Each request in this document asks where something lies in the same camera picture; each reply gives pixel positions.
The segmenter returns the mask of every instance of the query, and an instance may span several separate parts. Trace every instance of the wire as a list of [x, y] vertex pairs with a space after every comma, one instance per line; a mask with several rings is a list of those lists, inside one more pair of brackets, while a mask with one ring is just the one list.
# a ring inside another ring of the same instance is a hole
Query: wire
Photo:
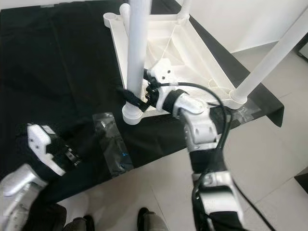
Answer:
[[[170, 86], [171, 84], [170, 83], [162, 83], [160, 84], [161, 87], [163, 86]], [[199, 88], [199, 89], [202, 89], [208, 93], [210, 93], [216, 100], [217, 102], [219, 103], [219, 105], [217, 104], [214, 104], [214, 103], [208, 103], [209, 105], [211, 106], [216, 106], [216, 107], [221, 107], [222, 109], [222, 113], [223, 113], [223, 132], [221, 134], [221, 138], [217, 144], [217, 147], [216, 147], [216, 153], [218, 152], [219, 149], [223, 149], [225, 143], [226, 143], [226, 140], [227, 140], [227, 136], [229, 134], [229, 130], [230, 130], [230, 127], [231, 127], [231, 122], [232, 122], [232, 119], [233, 119], [233, 116], [232, 116], [232, 113], [229, 109], [227, 109], [223, 102], [221, 101], [221, 99], [213, 92], [211, 91], [210, 89], [202, 86], [202, 85], [199, 85], [199, 84], [194, 84], [194, 83], [185, 83], [185, 82], [179, 82], [177, 83], [178, 86], [188, 86], [188, 87], [195, 87], [195, 88]], [[229, 119], [229, 122], [227, 122], [227, 112], [228, 114], [230, 115], [230, 119]], [[233, 225], [230, 225], [230, 224], [227, 224], [225, 222], [222, 222], [220, 220], [216, 220], [215, 218], [213, 218], [211, 215], [207, 214], [205, 211], [204, 211], [204, 207], [203, 206], [200, 206], [200, 203], [198, 202], [198, 199], [200, 199], [198, 197], [198, 191], [199, 191], [199, 186], [201, 184], [201, 181], [203, 179], [203, 177], [208, 173], [209, 171], [206, 169], [199, 177], [199, 179], [197, 180], [196, 184], [194, 185], [193, 187], [193, 190], [192, 190], [192, 203], [193, 205], [195, 206], [195, 208], [201, 210], [201, 212], [205, 215], [206, 218], [209, 218], [211, 219], [212, 221], [216, 222], [217, 224], [220, 224], [222, 226], [225, 226], [229, 229], [234, 229], [234, 230], [242, 230], [242, 231], [246, 231], [246, 229], [243, 229], [242, 227], [236, 227], [236, 226], [233, 226]], [[249, 203], [249, 205], [255, 210], [255, 212], [261, 217], [261, 219], [263, 220], [263, 222], [267, 225], [267, 227], [271, 230], [271, 231], [275, 231], [275, 229], [273, 228], [273, 226], [269, 223], [269, 221], [267, 221], [267, 219], [263, 216], [263, 214], [255, 207], [255, 205], [247, 198], [247, 196], [242, 192], [242, 190], [239, 188], [239, 186], [236, 184], [236, 182], [233, 180], [233, 183], [235, 185], [235, 187], [237, 188], [237, 190], [240, 192], [240, 194], [243, 196], [243, 198]]]

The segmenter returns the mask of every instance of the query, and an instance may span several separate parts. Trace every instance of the table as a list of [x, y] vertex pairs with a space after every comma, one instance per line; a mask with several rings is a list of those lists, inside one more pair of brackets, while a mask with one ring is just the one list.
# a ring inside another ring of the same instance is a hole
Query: table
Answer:
[[[99, 144], [93, 140], [92, 115], [112, 112], [135, 167], [185, 148], [180, 122], [171, 115], [124, 123], [125, 101], [117, 93], [121, 77], [110, 30], [103, 14], [119, 14], [122, 0], [61, 3], [54, 7], [2, 10], [0, 179], [22, 163], [39, 168], [26, 143], [26, 124], [50, 125], [84, 162], [42, 191], [39, 201], [54, 203], [109, 180]], [[152, 14], [177, 13], [174, 0], [153, 0]], [[196, 20], [192, 25], [234, 86], [249, 74]], [[283, 104], [262, 84], [243, 108], [233, 111], [232, 128], [268, 116], [282, 125]], [[221, 131], [220, 109], [211, 115]], [[46, 178], [54, 178], [52, 171]]]

